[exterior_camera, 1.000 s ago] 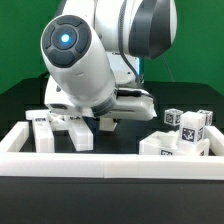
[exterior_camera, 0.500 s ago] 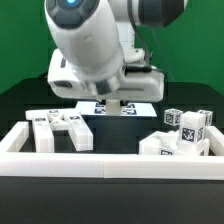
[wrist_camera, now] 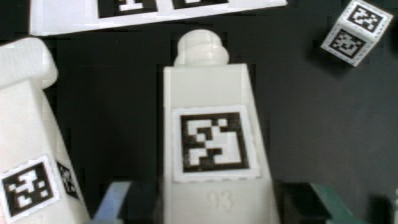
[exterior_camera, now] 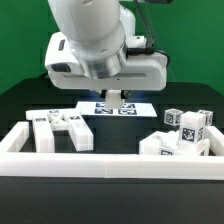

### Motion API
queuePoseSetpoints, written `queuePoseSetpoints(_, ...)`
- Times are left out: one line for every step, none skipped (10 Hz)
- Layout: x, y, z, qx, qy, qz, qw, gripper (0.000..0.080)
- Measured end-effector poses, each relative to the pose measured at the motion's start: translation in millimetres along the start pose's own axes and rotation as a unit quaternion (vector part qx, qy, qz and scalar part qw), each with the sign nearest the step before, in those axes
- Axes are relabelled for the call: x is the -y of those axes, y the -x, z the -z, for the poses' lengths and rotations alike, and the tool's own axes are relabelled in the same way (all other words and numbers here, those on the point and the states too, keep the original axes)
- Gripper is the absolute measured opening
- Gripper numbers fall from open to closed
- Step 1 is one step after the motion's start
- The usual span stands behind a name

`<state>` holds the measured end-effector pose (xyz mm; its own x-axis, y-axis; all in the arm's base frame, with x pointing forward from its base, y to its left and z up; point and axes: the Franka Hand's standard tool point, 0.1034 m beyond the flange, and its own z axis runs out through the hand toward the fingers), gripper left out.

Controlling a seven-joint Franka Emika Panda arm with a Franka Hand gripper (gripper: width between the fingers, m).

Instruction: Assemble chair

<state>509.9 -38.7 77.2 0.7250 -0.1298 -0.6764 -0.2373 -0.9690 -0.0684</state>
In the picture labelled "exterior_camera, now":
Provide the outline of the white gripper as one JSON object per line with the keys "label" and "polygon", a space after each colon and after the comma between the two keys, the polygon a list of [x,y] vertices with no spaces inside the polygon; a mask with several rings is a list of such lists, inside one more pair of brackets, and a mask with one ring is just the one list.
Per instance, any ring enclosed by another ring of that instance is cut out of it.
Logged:
{"label": "white gripper", "polygon": [[124,68],[115,76],[92,79],[84,75],[61,32],[52,35],[45,56],[45,67],[56,87],[101,90],[101,98],[106,97],[107,90],[122,90],[122,99],[130,96],[126,90],[160,91],[166,86],[166,66],[167,57],[160,53],[129,56]]}

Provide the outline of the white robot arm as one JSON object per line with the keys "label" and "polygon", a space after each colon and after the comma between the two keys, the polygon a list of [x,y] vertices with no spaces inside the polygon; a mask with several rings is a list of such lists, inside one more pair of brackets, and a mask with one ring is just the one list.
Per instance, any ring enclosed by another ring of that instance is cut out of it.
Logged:
{"label": "white robot arm", "polygon": [[61,89],[89,89],[121,99],[135,90],[166,86],[166,53],[135,34],[135,16],[119,0],[48,0],[59,31],[45,67]]}

